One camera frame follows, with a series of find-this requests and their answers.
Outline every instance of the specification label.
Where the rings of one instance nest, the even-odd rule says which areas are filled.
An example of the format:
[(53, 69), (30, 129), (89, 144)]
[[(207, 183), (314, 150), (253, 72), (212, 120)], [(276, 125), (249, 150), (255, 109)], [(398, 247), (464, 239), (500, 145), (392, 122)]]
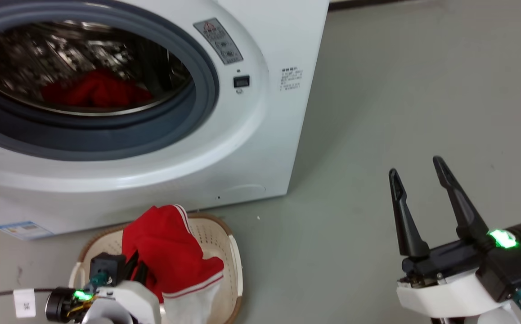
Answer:
[(45, 236), (52, 235), (51, 232), (33, 223), (32, 221), (0, 225), (0, 230), (2, 230), (5, 233), (11, 234), (12, 236), (16, 236), (21, 240), (44, 238)]
[(232, 38), (216, 18), (197, 22), (193, 26), (207, 39), (225, 65), (243, 60)]
[(281, 74), (281, 91), (299, 88), (301, 79), (302, 70), (299, 70), (296, 66), (283, 68)]

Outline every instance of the green led light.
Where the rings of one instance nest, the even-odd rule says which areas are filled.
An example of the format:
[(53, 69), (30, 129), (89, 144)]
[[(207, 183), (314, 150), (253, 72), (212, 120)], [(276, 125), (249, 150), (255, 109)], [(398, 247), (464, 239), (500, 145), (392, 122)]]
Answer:
[(514, 248), (518, 245), (516, 238), (510, 232), (501, 229), (495, 229), (489, 233), (497, 241), (497, 246), (501, 248)]
[(87, 293), (84, 293), (84, 291), (82, 290), (75, 291), (73, 296), (78, 300), (90, 300), (92, 298), (92, 295), (88, 295)]

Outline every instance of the blue sticker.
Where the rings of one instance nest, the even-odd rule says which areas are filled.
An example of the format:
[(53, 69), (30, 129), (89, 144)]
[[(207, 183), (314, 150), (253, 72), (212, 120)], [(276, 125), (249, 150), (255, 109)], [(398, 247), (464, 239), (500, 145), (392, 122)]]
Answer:
[(0, 230), (22, 240), (32, 240), (53, 235), (53, 232), (36, 225), (32, 221), (0, 225)]

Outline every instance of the white stripe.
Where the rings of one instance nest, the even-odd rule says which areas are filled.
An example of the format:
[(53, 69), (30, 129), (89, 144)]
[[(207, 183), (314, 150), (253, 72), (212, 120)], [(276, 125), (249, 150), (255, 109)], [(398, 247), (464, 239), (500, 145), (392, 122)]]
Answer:
[(189, 228), (189, 218), (187, 217), (187, 212), (184, 210), (184, 208), (181, 205), (173, 205), (176, 207), (177, 211), (179, 211), (180, 217), (183, 219), (184, 227), (186, 227), (187, 232), (192, 234)]
[(175, 297), (178, 297), (180, 295), (184, 295), (185, 293), (188, 293), (188, 292), (196, 293), (197, 291), (205, 288), (207, 285), (209, 285), (213, 281), (221, 279), (222, 277), (223, 277), (223, 271), (221, 270), (221, 271), (219, 271), (219, 273), (216, 273), (215, 275), (212, 275), (211, 278), (209, 278), (209, 279), (207, 279), (207, 280), (205, 280), (205, 281), (203, 281), (201, 283), (198, 283), (198, 284), (196, 284), (194, 286), (190, 286), (188, 288), (183, 289), (182, 291), (177, 291), (177, 292), (173, 292), (173, 293), (162, 293), (162, 295), (165, 298), (175, 298)]

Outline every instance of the white tag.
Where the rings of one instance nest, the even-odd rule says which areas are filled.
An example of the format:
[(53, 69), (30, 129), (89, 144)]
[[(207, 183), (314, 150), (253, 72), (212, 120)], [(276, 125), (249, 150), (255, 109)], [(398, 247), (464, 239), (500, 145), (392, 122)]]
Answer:
[(16, 289), (14, 295), (14, 310), (17, 318), (36, 316), (36, 301), (34, 289)]

